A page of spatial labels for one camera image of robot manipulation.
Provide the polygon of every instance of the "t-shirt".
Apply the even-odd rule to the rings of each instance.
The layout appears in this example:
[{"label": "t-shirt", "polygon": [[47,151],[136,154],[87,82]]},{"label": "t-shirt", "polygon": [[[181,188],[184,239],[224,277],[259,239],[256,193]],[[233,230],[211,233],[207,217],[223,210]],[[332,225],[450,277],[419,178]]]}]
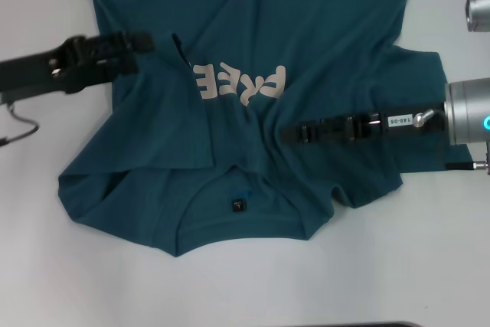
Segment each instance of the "t-shirt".
[{"label": "t-shirt", "polygon": [[[284,127],[444,101],[439,56],[393,46],[407,0],[93,0],[102,33],[156,52],[60,176],[70,217],[174,256],[242,237],[309,239],[333,215],[443,169],[443,136],[289,146]],[[466,147],[445,160],[468,159]]]}]

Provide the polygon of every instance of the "sticker label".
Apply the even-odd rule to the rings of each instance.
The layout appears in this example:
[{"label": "sticker label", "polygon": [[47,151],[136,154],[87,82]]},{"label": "sticker label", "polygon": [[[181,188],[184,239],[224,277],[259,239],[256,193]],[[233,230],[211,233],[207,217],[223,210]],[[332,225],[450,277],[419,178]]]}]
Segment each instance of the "sticker label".
[{"label": "sticker label", "polygon": [[388,118],[388,127],[394,126],[411,126],[413,124],[413,115],[398,115],[398,116],[390,116]]}]

